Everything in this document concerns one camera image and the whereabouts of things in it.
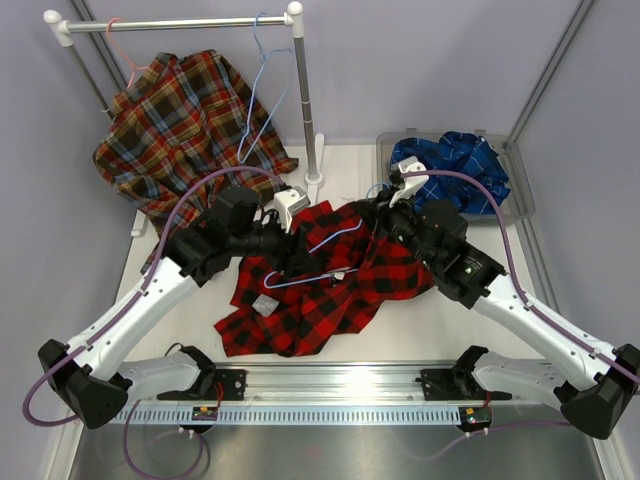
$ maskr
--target white table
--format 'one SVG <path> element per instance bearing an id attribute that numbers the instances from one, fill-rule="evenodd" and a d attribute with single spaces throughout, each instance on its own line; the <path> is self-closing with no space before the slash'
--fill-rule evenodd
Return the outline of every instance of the white table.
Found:
<path id="1" fill-rule="evenodd" d="M 303 185 L 306 160 L 303 147 L 290 147 L 301 166 L 285 180 Z M 363 198 L 375 183 L 375 146 L 327 146 L 323 160 L 327 178 L 318 201 L 329 200 L 333 208 Z M 515 264 L 523 286 L 533 291 L 515 227 L 509 227 Z M 471 226 L 468 239 L 506 265 L 497 226 Z M 140 268 L 157 242 L 153 228 L 133 239 L 119 294 L 140 278 Z M 277 355 L 246 355 L 228 358 L 213 325 L 235 307 L 229 301 L 238 278 L 238 259 L 217 274 L 200 291 L 175 307 L 131 352 L 128 360 L 162 355 L 173 342 L 195 345 L 214 362 L 389 362 L 455 360 L 470 345 L 482 345 L 515 358 L 538 358 L 528 345 L 497 323 L 451 302 L 437 289 L 409 301 L 385 302 L 371 323 L 357 335 L 337 335 L 315 356 L 283 358 Z"/>

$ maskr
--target gray floor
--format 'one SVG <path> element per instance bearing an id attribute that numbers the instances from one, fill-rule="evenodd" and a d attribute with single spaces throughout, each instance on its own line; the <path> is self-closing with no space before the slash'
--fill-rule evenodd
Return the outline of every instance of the gray floor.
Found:
<path id="1" fill-rule="evenodd" d="M 557 420 L 544 407 L 498 407 L 497 424 Z M 130 450 L 144 471 L 171 477 L 197 454 L 197 440 L 170 435 L 150 444 L 166 427 L 137 427 Z M 218 427 L 204 435 L 207 452 L 192 478 L 203 480 L 414 480 L 414 479 L 602 479 L 590 439 L 573 428 L 517 427 L 462 441 L 443 457 L 438 452 L 461 435 L 454 427 Z M 85 431 L 71 477 L 128 480 L 137 477 L 124 462 L 122 427 Z"/>

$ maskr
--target gray wall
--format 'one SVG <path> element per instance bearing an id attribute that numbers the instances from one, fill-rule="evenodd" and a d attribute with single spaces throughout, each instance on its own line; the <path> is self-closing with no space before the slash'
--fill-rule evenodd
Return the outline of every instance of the gray wall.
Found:
<path id="1" fill-rule="evenodd" d="M 640 2 L 599 2 L 521 141 L 561 308 L 640 345 Z M 640 400 L 619 426 L 640 476 Z"/>
<path id="2" fill-rule="evenodd" d="M 129 20 L 281 15 L 288 0 L 89 0 L 97 18 Z M 406 127 L 509 133 L 577 0 L 302 0 L 311 103 L 330 143 L 367 143 Z M 158 51 L 223 53 L 248 80 L 259 68 L 250 29 L 121 32 L 147 65 Z M 265 48 L 292 44 L 264 27 Z M 271 108 L 290 72 L 274 57 L 258 87 Z M 275 115 L 284 139 L 302 139 L 297 84 Z"/>
<path id="3" fill-rule="evenodd" d="M 133 220 L 91 161 L 108 122 L 42 21 L 45 9 L 64 7 L 63 0 L 5 2 L 0 16 L 0 477 L 6 479 L 43 478 L 56 432 L 29 425 L 20 413 L 41 374 L 36 352 L 51 337 L 67 340 L 113 302 Z M 34 411 L 60 418 L 61 402 L 46 387 Z"/>

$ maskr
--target gray tag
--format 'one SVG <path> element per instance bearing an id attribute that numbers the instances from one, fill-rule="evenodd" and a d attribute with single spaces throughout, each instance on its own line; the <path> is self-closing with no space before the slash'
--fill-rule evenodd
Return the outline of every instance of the gray tag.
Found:
<path id="1" fill-rule="evenodd" d="M 263 317 L 268 317 L 278 308 L 278 302 L 276 299 L 267 297 L 265 294 L 261 293 L 256 301 L 253 302 L 253 309 L 258 312 Z"/>

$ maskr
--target gray basket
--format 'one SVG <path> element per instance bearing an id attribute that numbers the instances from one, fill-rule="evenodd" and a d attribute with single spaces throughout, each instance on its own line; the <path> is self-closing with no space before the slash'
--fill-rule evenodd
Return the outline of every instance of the gray basket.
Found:
<path id="1" fill-rule="evenodd" d="M 500 211 L 509 224 L 513 224 L 523 218 L 528 218 L 535 211 L 531 187 L 527 180 L 527 174 L 522 164 L 520 150 L 514 141 L 506 135 L 481 134 L 498 154 L 498 160 L 509 175 L 507 187 L 511 193 L 500 205 Z M 418 132 L 415 129 L 407 129 L 404 132 L 383 133 L 376 140 L 376 153 L 378 158 L 378 182 L 389 180 L 389 164 L 393 147 L 400 140 L 416 137 L 438 142 L 444 132 Z M 463 215 L 470 223 L 496 222 L 495 215 Z"/>

